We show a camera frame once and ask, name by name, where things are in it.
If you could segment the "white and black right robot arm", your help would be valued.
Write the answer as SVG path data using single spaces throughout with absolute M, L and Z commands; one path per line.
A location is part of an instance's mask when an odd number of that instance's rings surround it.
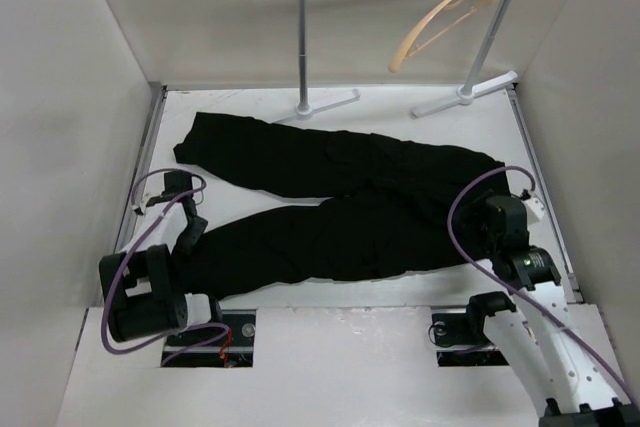
M 476 229 L 502 287 L 470 298 L 464 331 L 498 348 L 529 395 L 539 425 L 638 425 L 638 407 L 619 398 L 611 373 L 574 331 L 555 263 L 529 240 L 526 203 L 487 195 L 455 223 Z

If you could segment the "black trousers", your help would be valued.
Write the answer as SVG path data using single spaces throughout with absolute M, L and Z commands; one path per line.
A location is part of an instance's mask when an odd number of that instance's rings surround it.
M 470 233 L 449 236 L 449 209 L 457 197 L 510 191 L 503 163 L 481 152 L 227 114 L 198 113 L 174 156 L 288 200 L 204 233 L 176 257 L 184 288 L 217 299 L 274 283 L 379 280 L 481 258 Z

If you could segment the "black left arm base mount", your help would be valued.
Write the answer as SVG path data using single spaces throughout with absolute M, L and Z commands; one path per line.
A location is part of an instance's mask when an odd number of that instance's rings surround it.
M 169 336 L 163 345 L 160 366 L 164 368 L 251 368 L 254 363 L 257 312 L 227 310 L 222 323 Z

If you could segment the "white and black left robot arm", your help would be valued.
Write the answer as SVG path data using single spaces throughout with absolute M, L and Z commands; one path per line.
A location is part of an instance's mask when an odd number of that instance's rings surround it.
M 187 330 L 206 346 L 224 334 L 216 302 L 182 287 L 177 266 L 192 253 L 208 225 L 195 200 L 206 181 L 183 169 L 156 172 L 163 176 L 160 194 L 138 197 L 141 181 L 131 191 L 130 206 L 143 218 L 139 229 L 121 250 L 99 262 L 104 298 L 101 339 L 110 352 L 116 350 L 115 342 L 155 341 Z

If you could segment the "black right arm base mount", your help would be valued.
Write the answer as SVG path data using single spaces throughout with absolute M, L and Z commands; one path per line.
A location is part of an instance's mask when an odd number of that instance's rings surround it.
M 436 350 L 437 365 L 441 368 L 508 365 L 497 347 L 481 334 L 471 331 L 466 314 L 460 310 L 434 311 L 428 336 Z

